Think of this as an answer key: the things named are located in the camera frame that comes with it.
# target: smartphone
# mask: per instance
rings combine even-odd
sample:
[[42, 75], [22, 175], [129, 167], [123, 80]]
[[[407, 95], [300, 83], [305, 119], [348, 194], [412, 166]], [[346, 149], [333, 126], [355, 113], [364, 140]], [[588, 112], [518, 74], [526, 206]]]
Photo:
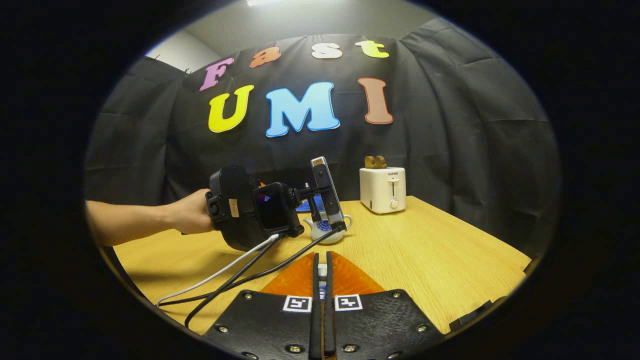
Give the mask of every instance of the smartphone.
[[314, 173], [314, 179], [316, 180], [316, 186], [331, 186], [331, 191], [323, 192], [322, 203], [324, 205], [324, 211], [329, 223], [339, 222], [344, 220], [342, 214], [342, 208], [340, 207], [340, 201], [338, 200], [338, 193], [335, 192], [335, 186], [333, 185], [333, 179], [331, 173], [329, 173], [329, 165], [326, 162], [324, 156], [311, 160], [311, 169]]

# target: label sticker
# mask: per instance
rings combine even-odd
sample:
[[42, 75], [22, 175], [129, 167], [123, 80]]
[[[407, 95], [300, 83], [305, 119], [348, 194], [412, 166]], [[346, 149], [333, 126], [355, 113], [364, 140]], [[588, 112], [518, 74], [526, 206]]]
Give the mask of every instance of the label sticker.
[[229, 208], [231, 209], [231, 217], [239, 218], [240, 212], [238, 211], [238, 200], [229, 199]]
[[311, 297], [287, 295], [282, 311], [290, 313], [310, 313], [311, 300]]
[[362, 303], [358, 294], [354, 295], [336, 295], [335, 297], [336, 311], [362, 310]]

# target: letter m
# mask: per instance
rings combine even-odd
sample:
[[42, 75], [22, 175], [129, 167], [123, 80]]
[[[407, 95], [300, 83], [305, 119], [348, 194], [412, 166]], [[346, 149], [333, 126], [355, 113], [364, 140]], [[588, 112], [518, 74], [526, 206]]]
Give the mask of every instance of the letter m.
[[326, 81], [313, 83], [307, 88], [300, 101], [287, 88], [268, 92], [266, 98], [271, 101], [271, 125], [267, 129], [267, 136], [274, 138], [289, 132], [289, 127], [284, 124], [285, 116], [293, 129], [300, 131], [310, 111], [311, 120], [307, 123], [309, 130], [329, 130], [339, 127], [340, 120], [333, 116], [331, 106], [332, 88], [333, 83]]

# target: white teapot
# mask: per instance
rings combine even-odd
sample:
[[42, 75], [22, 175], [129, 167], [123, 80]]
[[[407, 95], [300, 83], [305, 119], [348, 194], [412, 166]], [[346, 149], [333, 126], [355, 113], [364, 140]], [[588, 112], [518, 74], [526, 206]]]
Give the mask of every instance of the white teapot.
[[[349, 225], [347, 226], [347, 230], [349, 230], [351, 228], [351, 225], [353, 225], [353, 218], [351, 218], [351, 216], [349, 215], [344, 215], [344, 217], [349, 219]], [[327, 221], [326, 213], [320, 213], [320, 218], [322, 220], [317, 222], [313, 222], [313, 220], [309, 218], [303, 219], [303, 221], [306, 222], [307, 225], [309, 225], [309, 227], [311, 228], [311, 240], [316, 240], [322, 235], [331, 231], [331, 224], [329, 224], [329, 221]], [[337, 243], [344, 236], [344, 231], [345, 230], [339, 231], [329, 236], [327, 239], [320, 241], [320, 243], [323, 245]]]

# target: white toaster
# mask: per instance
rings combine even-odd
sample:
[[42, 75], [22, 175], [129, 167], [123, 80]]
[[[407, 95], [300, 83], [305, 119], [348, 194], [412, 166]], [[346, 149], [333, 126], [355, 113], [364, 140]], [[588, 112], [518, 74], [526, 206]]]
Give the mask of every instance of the white toaster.
[[406, 207], [404, 168], [361, 168], [360, 201], [378, 214], [402, 211]]

